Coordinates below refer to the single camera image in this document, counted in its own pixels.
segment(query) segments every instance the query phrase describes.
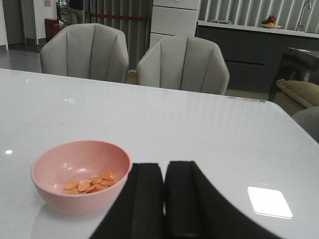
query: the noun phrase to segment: pink bowl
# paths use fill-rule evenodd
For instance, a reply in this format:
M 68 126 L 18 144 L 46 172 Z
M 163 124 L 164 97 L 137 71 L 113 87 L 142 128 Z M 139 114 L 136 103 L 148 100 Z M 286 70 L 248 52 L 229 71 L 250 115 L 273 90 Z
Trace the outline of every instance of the pink bowl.
M 34 162 L 31 177 L 47 204 L 63 212 L 82 214 L 110 207 L 123 188 L 131 167 L 129 155 L 120 147 L 85 140 L 64 143 L 43 153 Z M 115 185 L 90 194 L 62 194 L 69 180 L 86 180 L 106 168 L 116 174 Z

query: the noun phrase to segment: chair backrest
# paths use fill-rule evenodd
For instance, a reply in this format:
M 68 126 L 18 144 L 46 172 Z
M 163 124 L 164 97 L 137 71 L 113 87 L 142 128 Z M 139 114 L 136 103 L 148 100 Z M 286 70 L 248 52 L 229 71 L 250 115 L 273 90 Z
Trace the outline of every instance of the chair backrest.
M 98 24 L 62 29 L 41 49 L 42 72 L 125 83 L 129 67 L 122 31 Z
M 218 45 L 193 36 L 158 40 L 139 61 L 138 84 L 225 94 L 229 72 Z
M 292 118 L 319 143 L 319 106 L 299 111 Z

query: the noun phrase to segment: person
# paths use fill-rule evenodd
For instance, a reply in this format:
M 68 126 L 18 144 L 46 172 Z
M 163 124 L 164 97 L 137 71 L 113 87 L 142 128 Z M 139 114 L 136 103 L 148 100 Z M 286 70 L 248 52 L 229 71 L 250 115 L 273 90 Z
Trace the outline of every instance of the person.
M 71 14 L 70 24 L 83 23 L 83 0 L 66 0 L 66 5 Z

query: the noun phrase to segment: glossy tabletop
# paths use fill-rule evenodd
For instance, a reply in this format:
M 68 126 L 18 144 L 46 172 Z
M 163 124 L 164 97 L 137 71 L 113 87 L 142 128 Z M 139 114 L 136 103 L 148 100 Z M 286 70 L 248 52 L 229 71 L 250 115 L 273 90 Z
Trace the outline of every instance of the glossy tabletop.
M 193 160 L 231 204 L 274 234 L 319 235 L 319 145 L 274 103 L 4 69 L 0 89 L 2 239 L 90 236 L 107 209 L 60 213 L 30 177 L 41 153 L 82 139 L 115 143 L 163 174 L 170 161 Z M 280 191 L 291 215 L 255 213 L 249 187 Z

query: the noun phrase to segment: floor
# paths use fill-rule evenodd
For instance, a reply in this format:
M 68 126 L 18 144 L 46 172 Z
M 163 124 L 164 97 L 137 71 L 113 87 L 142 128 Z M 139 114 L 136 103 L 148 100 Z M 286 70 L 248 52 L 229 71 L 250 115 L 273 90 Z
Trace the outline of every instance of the floor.
M 40 73 L 41 65 L 39 52 L 41 48 L 41 45 L 22 43 L 10 45 L 8 51 L 4 47 L 0 48 L 0 68 Z M 137 84 L 136 73 L 134 71 L 128 73 L 127 83 Z M 260 100 L 268 99 L 268 94 L 266 93 L 238 90 L 227 90 L 226 95 Z

